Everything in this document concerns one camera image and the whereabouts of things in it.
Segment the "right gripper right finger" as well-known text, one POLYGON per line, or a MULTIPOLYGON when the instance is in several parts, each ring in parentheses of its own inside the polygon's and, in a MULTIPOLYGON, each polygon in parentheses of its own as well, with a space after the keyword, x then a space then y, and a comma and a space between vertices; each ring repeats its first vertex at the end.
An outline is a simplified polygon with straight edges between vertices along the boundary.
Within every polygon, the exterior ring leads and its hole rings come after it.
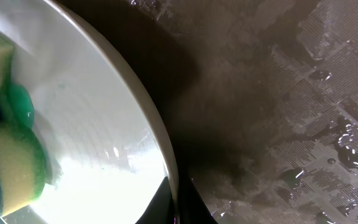
POLYGON ((179 180, 178 211, 181 224, 218 224, 187 174, 179 180))

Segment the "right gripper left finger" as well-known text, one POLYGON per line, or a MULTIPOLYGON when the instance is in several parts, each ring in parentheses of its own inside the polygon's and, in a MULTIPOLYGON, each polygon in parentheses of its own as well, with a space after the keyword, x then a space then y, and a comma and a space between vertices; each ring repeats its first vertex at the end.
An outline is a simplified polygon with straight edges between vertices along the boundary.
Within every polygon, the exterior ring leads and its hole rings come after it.
POLYGON ((175 224, 175 211, 168 177, 158 187, 143 215, 135 224, 175 224))

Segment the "light blue plate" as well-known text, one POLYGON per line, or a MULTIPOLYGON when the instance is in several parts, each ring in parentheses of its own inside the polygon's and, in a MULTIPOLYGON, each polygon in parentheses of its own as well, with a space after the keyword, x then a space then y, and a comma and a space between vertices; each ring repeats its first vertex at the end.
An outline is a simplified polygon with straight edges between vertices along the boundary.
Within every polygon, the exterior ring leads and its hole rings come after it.
POLYGON ((12 76, 29 92, 49 158, 38 201, 2 223, 136 223, 178 171, 149 94, 121 54, 54 1, 0 1, 0 33, 15 46, 12 76))

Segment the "green yellow sponge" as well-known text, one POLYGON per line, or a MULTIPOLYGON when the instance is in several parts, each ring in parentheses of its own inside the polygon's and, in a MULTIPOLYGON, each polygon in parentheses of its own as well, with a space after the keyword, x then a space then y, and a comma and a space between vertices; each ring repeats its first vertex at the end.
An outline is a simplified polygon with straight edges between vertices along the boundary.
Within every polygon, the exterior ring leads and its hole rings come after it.
POLYGON ((14 50, 0 36, 0 217, 38 199, 46 176, 44 151, 32 130, 32 100, 11 78, 14 50))

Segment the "dark grey serving tray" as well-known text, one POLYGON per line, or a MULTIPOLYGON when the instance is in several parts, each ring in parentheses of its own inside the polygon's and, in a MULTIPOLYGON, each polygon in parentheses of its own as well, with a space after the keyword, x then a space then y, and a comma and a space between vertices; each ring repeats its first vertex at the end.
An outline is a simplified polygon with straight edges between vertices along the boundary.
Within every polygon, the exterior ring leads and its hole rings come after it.
POLYGON ((217 223, 358 223, 358 0, 63 5, 136 72, 217 223))

